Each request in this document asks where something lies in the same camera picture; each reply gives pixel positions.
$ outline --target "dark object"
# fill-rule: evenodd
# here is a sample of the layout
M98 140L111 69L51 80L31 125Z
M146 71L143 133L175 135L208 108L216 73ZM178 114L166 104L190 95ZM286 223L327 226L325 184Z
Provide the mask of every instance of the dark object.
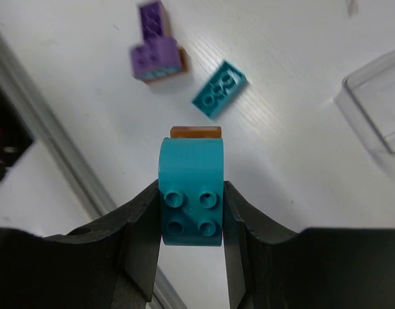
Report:
M0 91L0 181L31 144L31 135Z
M157 267L159 216L154 182L66 236L0 229L0 308L143 309ZM232 309L395 308L395 230L296 234L226 182L224 248Z

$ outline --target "orange lego brick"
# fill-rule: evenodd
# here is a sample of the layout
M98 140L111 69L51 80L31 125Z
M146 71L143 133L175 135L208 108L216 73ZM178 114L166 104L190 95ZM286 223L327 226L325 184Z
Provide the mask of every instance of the orange lego brick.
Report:
M172 127L171 138L222 138L221 127Z

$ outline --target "lego brick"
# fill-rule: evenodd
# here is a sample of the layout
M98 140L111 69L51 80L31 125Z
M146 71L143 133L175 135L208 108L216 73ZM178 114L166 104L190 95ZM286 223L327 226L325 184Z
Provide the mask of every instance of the lego brick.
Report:
M222 138L221 127L172 127L171 138Z
M167 245L221 246L223 139L165 138L159 190Z
M224 61L192 103L213 119L237 96L245 84L244 74Z
M133 76L145 82L182 71L177 42L171 37L159 37L135 46L130 57Z
M180 54L180 61L181 61L181 64L182 64L182 68L181 68L180 71L174 72L174 73L168 73L168 74L165 75L165 76L156 77L156 78L154 78L154 79L152 79L152 80L143 80L143 81L144 81L146 84L151 84L152 82L157 82L157 81L160 81L160 80L162 80L162 79L166 79L166 78L168 78L168 77L172 77L172 76L175 76L175 75L178 75L178 74L187 72L187 71L188 71L188 65L187 65L187 55L186 55L186 51L185 51L182 47L179 47L179 48L178 48L178 53Z
M170 36L167 13L160 1L142 5L139 11L144 42Z

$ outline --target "teal lego brick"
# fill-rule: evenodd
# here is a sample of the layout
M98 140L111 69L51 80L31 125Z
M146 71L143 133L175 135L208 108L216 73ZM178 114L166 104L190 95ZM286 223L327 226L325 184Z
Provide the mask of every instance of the teal lego brick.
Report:
M159 160L160 211L166 245L221 246L222 138L165 138Z
M242 72L224 61L192 103L210 119L216 118L246 82L246 76Z

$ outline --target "metal rail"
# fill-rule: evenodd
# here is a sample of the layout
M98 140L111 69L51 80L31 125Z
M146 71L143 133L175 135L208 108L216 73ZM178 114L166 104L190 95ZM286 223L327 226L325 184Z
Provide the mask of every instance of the metal rail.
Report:
M51 112L1 34L0 87L31 134L44 142L90 218L94 220L116 209L117 205ZM148 306L151 309L186 308L160 268L157 268L153 300Z

